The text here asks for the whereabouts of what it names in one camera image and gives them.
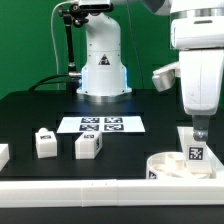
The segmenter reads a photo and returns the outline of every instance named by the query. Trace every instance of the white block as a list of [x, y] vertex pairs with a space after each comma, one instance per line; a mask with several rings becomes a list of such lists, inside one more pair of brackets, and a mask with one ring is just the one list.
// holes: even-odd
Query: white block
[[5, 181], [0, 207], [81, 207], [81, 188], [82, 181]]
[[117, 206], [117, 180], [83, 181], [82, 206]]
[[57, 156], [57, 140], [53, 131], [39, 131], [36, 136], [38, 158]]
[[206, 142], [194, 140], [192, 127], [178, 127], [178, 132], [188, 170], [192, 173], [211, 174], [212, 168]]
[[9, 161], [9, 146], [8, 144], [0, 144], [0, 171]]
[[223, 204], [224, 183], [207, 180], [119, 180], [118, 206]]
[[84, 132], [75, 141], [76, 159], [94, 159], [102, 148], [102, 132]]

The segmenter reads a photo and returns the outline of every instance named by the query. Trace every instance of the robot end effector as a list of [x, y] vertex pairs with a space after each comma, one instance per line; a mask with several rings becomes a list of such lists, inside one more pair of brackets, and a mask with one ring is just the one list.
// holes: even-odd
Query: robot end effector
[[[143, 2], [150, 9], [156, 6], [153, 0]], [[180, 53], [179, 62], [154, 71], [153, 82], [163, 91], [173, 85], [175, 76], [181, 77], [184, 109], [192, 115], [194, 139], [205, 142], [223, 76], [224, 1], [162, 0], [160, 6], [170, 8], [171, 43]]]

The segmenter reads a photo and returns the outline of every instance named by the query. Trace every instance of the white box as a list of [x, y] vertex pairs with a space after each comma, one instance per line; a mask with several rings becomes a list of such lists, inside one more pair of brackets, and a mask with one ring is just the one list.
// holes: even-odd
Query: white box
[[38, 132], [35, 136], [38, 158], [57, 156], [57, 140], [53, 131]]
[[9, 161], [9, 146], [8, 144], [0, 144], [0, 171]]
[[76, 159], [94, 159], [102, 148], [102, 132], [84, 132], [75, 141]]

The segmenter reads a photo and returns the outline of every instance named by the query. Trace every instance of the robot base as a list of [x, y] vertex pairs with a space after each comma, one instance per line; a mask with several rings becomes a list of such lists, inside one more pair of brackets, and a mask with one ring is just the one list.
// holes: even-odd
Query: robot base
[[86, 100], [94, 103], [115, 103], [123, 100], [128, 100], [132, 97], [132, 89], [128, 88], [124, 93], [120, 95], [114, 96], [95, 96], [95, 95], [88, 95], [77, 90], [77, 98], [79, 100]]

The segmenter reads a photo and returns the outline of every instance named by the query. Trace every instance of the white cube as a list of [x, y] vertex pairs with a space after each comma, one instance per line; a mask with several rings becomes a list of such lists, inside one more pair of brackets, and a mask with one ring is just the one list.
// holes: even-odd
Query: white cube
[[53, 131], [37, 132], [35, 136], [38, 158], [57, 156], [57, 140]]
[[0, 171], [9, 161], [9, 146], [8, 144], [0, 144]]
[[76, 159], [94, 159], [102, 148], [102, 132], [84, 132], [75, 142]]
[[178, 132], [188, 170], [192, 173], [211, 174], [206, 142], [194, 140], [192, 127], [178, 127]]

